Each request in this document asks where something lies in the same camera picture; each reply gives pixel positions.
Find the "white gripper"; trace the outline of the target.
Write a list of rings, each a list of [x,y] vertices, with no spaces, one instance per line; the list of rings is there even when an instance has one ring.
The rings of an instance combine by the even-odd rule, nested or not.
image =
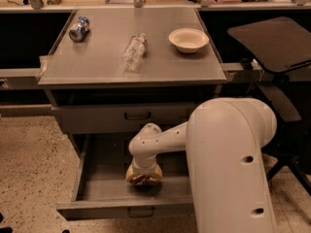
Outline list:
[[[137,175],[151,175],[152,181],[158,183],[162,179],[162,170],[154,157],[134,157],[131,166],[127,168],[125,179],[131,183]]]

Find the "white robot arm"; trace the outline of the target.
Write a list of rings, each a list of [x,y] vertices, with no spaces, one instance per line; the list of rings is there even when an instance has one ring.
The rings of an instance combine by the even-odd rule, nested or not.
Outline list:
[[[183,150],[198,233],[277,233],[261,156],[276,129],[276,116],[258,99],[212,99],[169,130],[146,124],[129,144],[125,178],[157,182],[156,156]]]

